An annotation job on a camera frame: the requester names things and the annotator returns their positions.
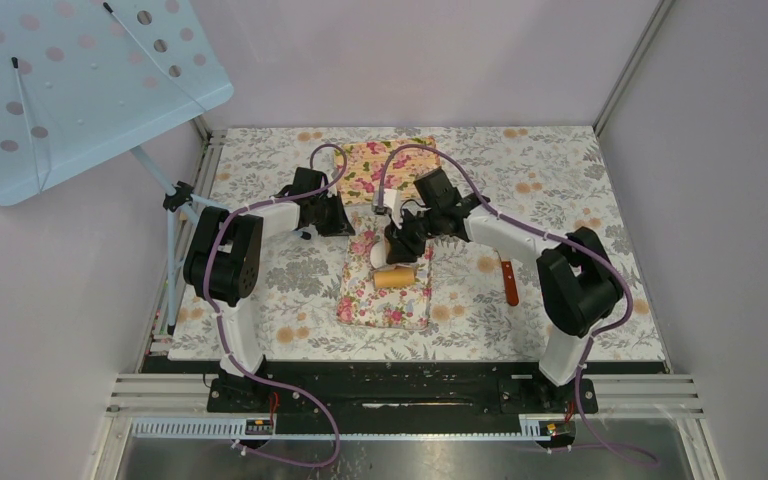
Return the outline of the wooden dough roller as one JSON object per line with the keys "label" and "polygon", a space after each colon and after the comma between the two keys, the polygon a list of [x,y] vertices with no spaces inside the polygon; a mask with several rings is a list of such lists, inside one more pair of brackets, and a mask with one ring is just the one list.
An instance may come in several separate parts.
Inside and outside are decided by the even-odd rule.
{"label": "wooden dough roller", "polygon": [[412,265],[391,265],[373,272],[376,289],[403,289],[413,285],[417,268]]}

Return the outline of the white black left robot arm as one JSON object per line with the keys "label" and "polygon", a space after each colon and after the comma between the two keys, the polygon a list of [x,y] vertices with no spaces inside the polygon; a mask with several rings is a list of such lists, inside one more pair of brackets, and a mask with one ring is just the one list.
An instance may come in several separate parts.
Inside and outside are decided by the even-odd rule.
{"label": "white black left robot arm", "polygon": [[200,214],[183,278],[214,309],[222,351],[220,367],[239,376],[231,395],[245,410],[264,407],[270,388],[312,396],[258,374],[266,355],[256,338],[250,296],[258,282],[265,240],[308,226],[323,237],[355,233],[340,195],[331,190],[336,183],[321,171],[299,167],[292,183],[267,200],[235,211],[209,206]]}

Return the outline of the white dough ball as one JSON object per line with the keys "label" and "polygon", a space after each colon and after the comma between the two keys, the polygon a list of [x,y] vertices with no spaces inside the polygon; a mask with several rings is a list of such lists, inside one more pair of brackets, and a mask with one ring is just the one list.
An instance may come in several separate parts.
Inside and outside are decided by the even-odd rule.
{"label": "white dough ball", "polygon": [[370,264],[374,270],[384,269],[389,266],[387,261],[388,248],[389,245],[386,241],[379,241],[370,249]]}

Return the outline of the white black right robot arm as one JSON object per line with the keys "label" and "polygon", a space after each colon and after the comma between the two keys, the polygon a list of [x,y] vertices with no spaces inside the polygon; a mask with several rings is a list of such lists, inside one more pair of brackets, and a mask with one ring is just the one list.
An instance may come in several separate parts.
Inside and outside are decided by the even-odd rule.
{"label": "white black right robot arm", "polygon": [[573,398],[570,383],[585,361],[587,340],[595,325],[623,298],[598,235],[580,228],[562,237],[541,231],[494,209],[478,192],[464,196],[437,168],[415,180],[420,209],[403,208],[400,193],[382,188],[373,211],[388,215],[384,239],[373,249],[375,268],[408,265],[439,237],[484,245],[537,271],[543,306],[554,329],[539,361],[543,378],[533,386],[535,402],[557,412]]}

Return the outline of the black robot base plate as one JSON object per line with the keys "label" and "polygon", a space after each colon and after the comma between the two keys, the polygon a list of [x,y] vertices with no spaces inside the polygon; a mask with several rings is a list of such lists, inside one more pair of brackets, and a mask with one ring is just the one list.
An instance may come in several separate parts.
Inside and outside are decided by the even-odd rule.
{"label": "black robot base plate", "polygon": [[208,412],[263,414],[291,433],[323,433],[327,425],[455,433],[510,431],[521,414],[562,421],[599,410],[592,381],[557,387],[534,362],[267,361],[258,374],[312,396],[221,373],[211,383]]}

